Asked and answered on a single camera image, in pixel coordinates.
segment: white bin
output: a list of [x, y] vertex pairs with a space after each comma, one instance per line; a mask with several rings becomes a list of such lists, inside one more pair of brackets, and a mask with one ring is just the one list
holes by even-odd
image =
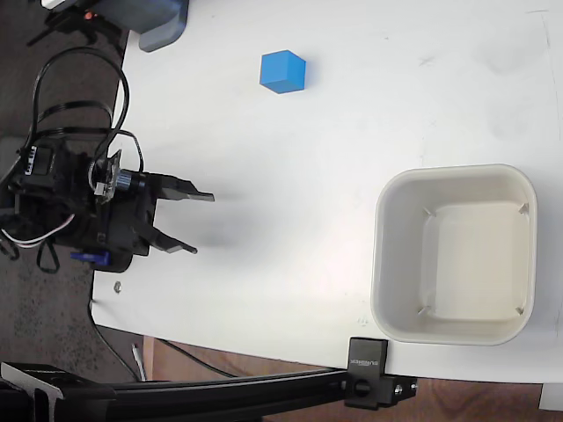
[[536, 233], [536, 194], [514, 167], [399, 174], [377, 203], [377, 324], [405, 342], [510, 340], [534, 303]]

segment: white table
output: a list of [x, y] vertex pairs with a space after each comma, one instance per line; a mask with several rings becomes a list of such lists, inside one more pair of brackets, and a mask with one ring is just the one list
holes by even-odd
[[[370, 285], [385, 183], [505, 163], [538, 196], [529, 324], [503, 346], [392, 343], [386, 369], [563, 382], [562, 2], [192, 0], [175, 44], [128, 44], [125, 128], [146, 170], [190, 179], [216, 203], [159, 202], [155, 225], [200, 253], [153, 250], [124, 274], [97, 273], [98, 324], [346, 367], [349, 337], [384, 338]], [[261, 55], [283, 49], [307, 61], [304, 91], [259, 85]]]

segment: gray carpet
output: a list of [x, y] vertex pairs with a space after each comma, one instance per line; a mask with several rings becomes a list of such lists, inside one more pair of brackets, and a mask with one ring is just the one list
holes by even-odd
[[[26, 43], [43, 29], [47, 11], [26, 0], [0, 0], [0, 132], [25, 135], [31, 120], [33, 82], [54, 54], [85, 45], [82, 34], [55, 33]], [[94, 47], [121, 58], [103, 37]], [[105, 63], [87, 56], [58, 62], [46, 76], [42, 107], [76, 99], [97, 99], [113, 106], [117, 77]], [[66, 126], [104, 126], [98, 111], [61, 113], [49, 122]], [[0, 255], [0, 361], [48, 363], [98, 382], [125, 382], [130, 376], [96, 337], [86, 314], [92, 271], [59, 248], [62, 268], [47, 275], [36, 268], [35, 251], [9, 262]], [[107, 340], [134, 365], [130, 345], [139, 336], [102, 329]]]

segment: gray plastic object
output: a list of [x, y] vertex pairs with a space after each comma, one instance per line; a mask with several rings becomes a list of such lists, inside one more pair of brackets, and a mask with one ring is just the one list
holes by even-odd
[[[189, 0], [101, 0], [92, 6], [98, 13], [115, 25], [141, 34], [139, 48], [147, 53], [172, 44], [184, 32]], [[79, 0], [66, 0], [54, 11]]]

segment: floor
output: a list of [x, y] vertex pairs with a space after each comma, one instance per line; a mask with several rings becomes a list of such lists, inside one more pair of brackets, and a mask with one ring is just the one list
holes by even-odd
[[[222, 379], [155, 340], [145, 338], [144, 361], [150, 379], [207, 381]], [[219, 352], [176, 344], [207, 363], [234, 375], [270, 375], [304, 371], [315, 367]], [[541, 385], [419, 380], [417, 396], [390, 409], [351, 409], [342, 402], [291, 411], [264, 418], [266, 422], [318, 421], [561, 421], [563, 412], [537, 408]]]
[[[47, 12], [37, 2], [0, 0], [0, 132], [24, 135], [30, 123], [31, 91], [41, 66], [53, 54], [82, 46], [81, 34], [54, 34], [27, 48], [42, 28]], [[114, 54], [104, 40], [94, 47]], [[71, 99], [98, 99], [112, 105], [117, 80], [103, 63], [74, 57], [59, 63], [47, 77], [44, 106]], [[68, 113], [62, 120], [97, 126], [101, 114]], [[96, 338], [86, 305], [92, 272], [59, 250], [62, 269], [55, 275], [37, 270], [35, 255], [24, 252], [17, 263], [0, 255], [0, 361], [49, 363], [99, 382], [129, 381], [128, 374]], [[107, 339], [133, 365], [130, 345], [139, 336], [102, 329]], [[155, 379], [207, 380], [216, 375], [149, 340], [147, 364]], [[263, 360], [189, 347], [194, 353], [240, 375], [300, 370], [288, 362]], [[538, 411], [540, 386], [422, 380], [419, 395], [394, 409], [378, 413], [344, 410], [328, 404], [268, 420], [563, 420], [558, 413]]]
[[[43, 28], [47, 11], [39, 2], [0, 1], [0, 133], [25, 135], [31, 120], [33, 82], [54, 54], [84, 45], [82, 34], [53, 34], [33, 47], [26, 43]], [[103, 37], [94, 46], [121, 58]], [[103, 62], [76, 56], [57, 63], [46, 76], [42, 106], [72, 99], [97, 99], [113, 105], [117, 78]], [[62, 113], [61, 123], [100, 126], [104, 115]], [[48, 363], [100, 382], [129, 381], [128, 373], [91, 328], [86, 314], [92, 271], [68, 259], [60, 249], [57, 275], [41, 273], [35, 252], [26, 251], [16, 263], [0, 255], [0, 361]], [[102, 329], [108, 341], [131, 364], [131, 343], [139, 336]]]

